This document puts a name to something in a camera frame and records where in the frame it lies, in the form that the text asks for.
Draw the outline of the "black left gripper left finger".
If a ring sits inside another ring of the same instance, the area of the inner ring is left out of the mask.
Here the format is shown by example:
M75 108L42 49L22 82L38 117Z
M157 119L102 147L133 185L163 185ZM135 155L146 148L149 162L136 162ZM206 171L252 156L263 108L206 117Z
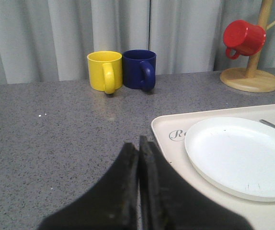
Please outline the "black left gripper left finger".
M45 218L40 230L137 229L138 151L123 145L113 165L79 199Z

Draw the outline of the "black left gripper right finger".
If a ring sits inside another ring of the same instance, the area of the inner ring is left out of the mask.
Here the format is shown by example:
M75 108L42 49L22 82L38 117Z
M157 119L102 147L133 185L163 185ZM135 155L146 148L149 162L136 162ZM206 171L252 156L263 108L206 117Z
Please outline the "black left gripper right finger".
M139 182L144 230L251 230L241 215L192 187L157 146L139 140Z

